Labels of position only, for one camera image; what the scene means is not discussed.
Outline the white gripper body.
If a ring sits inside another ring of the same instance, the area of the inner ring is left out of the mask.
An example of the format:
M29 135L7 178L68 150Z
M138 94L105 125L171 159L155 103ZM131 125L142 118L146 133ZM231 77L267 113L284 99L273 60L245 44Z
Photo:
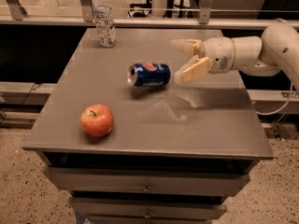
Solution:
M234 63L235 47L230 38L215 37L203 43L204 54L212 61L211 74L229 72Z

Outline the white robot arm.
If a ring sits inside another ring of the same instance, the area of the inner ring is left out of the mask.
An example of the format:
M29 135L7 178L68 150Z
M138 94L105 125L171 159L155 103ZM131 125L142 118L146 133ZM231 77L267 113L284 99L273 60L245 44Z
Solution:
M283 20L266 27L260 36L173 39L171 47L189 58L174 74L176 83L231 70L256 77L282 72L299 90L299 33Z

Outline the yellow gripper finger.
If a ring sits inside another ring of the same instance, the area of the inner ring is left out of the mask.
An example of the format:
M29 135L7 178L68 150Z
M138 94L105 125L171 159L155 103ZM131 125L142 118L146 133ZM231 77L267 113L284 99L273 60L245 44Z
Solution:
M212 65L213 62L208 57L199 58L195 55L177 70L174 74L174 82L179 84L204 77L209 73Z
M190 58L195 55L202 58L206 54L203 42L198 39L173 39L170 44L172 49Z

